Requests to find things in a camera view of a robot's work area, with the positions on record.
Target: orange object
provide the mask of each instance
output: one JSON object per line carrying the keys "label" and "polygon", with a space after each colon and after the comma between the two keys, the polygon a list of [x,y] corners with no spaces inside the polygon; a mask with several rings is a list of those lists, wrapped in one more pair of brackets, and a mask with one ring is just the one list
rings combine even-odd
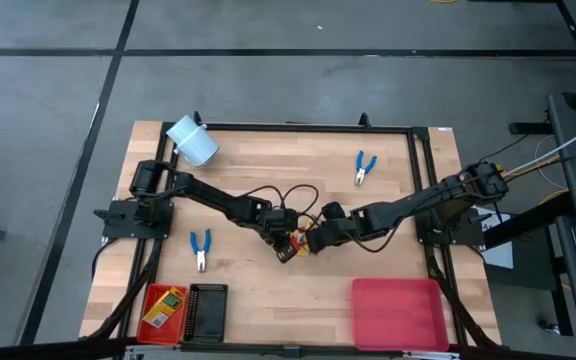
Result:
{"label": "orange object", "polygon": [[[157,300],[159,300],[172,287],[179,289],[183,293],[184,298],[186,298],[188,289],[184,286],[151,284],[148,286],[148,290],[146,291],[142,317],[150,311]],[[186,317],[186,303],[187,301],[184,301],[182,307],[175,311],[159,328],[156,328],[143,320],[139,321],[137,341],[144,344],[156,345],[175,345],[180,343],[181,331]]]}

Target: blue plier handle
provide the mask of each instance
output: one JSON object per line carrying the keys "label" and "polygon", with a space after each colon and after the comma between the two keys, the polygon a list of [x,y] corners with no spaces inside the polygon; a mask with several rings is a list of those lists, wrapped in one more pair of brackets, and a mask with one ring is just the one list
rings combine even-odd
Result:
{"label": "blue plier handle", "polygon": [[204,241],[204,246],[199,250],[197,245],[197,234],[194,231],[190,232],[190,245],[192,246],[192,251],[197,255],[197,271],[204,272],[206,270],[206,254],[210,251],[211,235],[210,229],[206,230],[206,240]]}
{"label": "blue plier handle", "polygon": [[355,177],[355,185],[359,186],[361,183],[364,182],[364,176],[372,170],[377,162],[377,157],[373,156],[370,159],[370,163],[365,168],[363,167],[363,160],[364,160],[364,152],[359,151],[359,155],[357,156],[357,176]]}

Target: yellow package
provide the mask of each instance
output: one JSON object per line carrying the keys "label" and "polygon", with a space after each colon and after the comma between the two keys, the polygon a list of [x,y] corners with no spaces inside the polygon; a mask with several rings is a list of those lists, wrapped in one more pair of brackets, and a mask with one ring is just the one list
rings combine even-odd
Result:
{"label": "yellow package", "polygon": [[177,288],[170,288],[157,300],[155,305],[148,310],[143,317],[143,321],[159,328],[168,320],[177,309],[184,304],[184,293]]}

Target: wooden table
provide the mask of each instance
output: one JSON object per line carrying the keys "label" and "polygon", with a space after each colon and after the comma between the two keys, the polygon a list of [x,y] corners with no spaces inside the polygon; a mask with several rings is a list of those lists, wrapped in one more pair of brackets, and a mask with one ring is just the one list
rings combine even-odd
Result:
{"label": "wooden table", "polygon": [[[137,163],[155,156],[162,123],[135,122],[117,187],[119,198],[128,187]],[[460,170],[452,130],[429,128],[437,177]],[[179,170],[233,195],[272,184],[285,192],[307,183],[320,191],[311,213],[338,201],[346,211],[376,201],[394,201],[414,192],[406,137],[393,134],[211,131],[221,149],[206,167],[191,168],[180,159]],[[422,178],[427,185],[421,143],[417,144]],[[170,154],[167,144],[165,154]],[[354,186],[358,150],[377,164],[364,184]],[[277,195],[256,196],[277,203]],[[303,209],[312,191],[291,193],[287,206]],[[223,283],[230,287],[225,342],[256,344],[353,345],[350,285],[357,277],[427,278],[423,248],[417,243],[414,221],[405,220],[390,245],[371,254],[352,243],[330,247],[317,256],[295,257],[286,264],[257,233],[238,228],[219,212],[187,199],[174,199],[171,234],[163,245],[157,283]],[[212,230],[207,271],[198,273],[189,243],[190,231]],[[383,240],[367,243],[373,248]],[[136,241],[119,240],[100,256],[81,325],[81,335],[96,330],[125,294]],[[499,330],[481,258],[472,250],[451,248],[459,294],[475,321],[499,342]],[[129,334],[136,333],[143,294],[135,300]],[[444,314],[451,343],[455,333],[450,307]]]}

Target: white cable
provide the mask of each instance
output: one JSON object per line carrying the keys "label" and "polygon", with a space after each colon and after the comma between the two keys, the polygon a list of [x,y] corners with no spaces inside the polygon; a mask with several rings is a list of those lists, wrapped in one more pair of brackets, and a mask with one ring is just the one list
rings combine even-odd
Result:
{"label": "white cable", "polygon": [[[544,140],[548,139],[548,138],[554,138],[555,135],[548,135],[548,136],[544,136],[541,140],[539,140],[539,142],[537,143],[537,147],[535,148],[535,159],[537,159],[537,154],[539,154],[539,147],[541,146],[541,143],[544,142]],[[543,170],[541,168],[539,168],[539,173],[541,174],[541,176],[543,176],[544,179],[546,179],[546,181],[548,181],[550,183],[550,185],[554,186],[554,187],[558,187],[560,189],[568,189],[564,186],[561,186],[557,183],[555,183],[554,181],[548,179],[548,177],[546,176],[546,174],[544,174]]]}
{"label": "white cable", "polygon": [[554,150],[549,151],[549,152],[547,152],[546,154],[540,156],[538,159],[535,159],[535,160],[533,160],[533,161],[529,161],[529,162],[527,162],[527,163],[525,163],[525,164],[523,164],[523,165],[521,165],[521,166],[519,166],[519,167],[516,167],[516,168],[508,171],[507,173],[504,174],[504,177],[509,176],[509,175],[512,175],[512,174],[518,172],[519,170],[523,170],[524,168],[526,168],[526,167],[528,167],[528,166],[530,166],[530,165],[532,165],[532,164],[534,164],[534,163],[536,163],[536,162],[539,162],[539,161],[541,161],[541,160],[549,157],[550,155],[558,152],[559,150],[561,150],[561,149],[565,148],[566,146],[574,143],[575,141],[576,141],[576,136],[575,136],[574,138],[566,141],[563,145],[561,145],[561,146],[555,148]]}

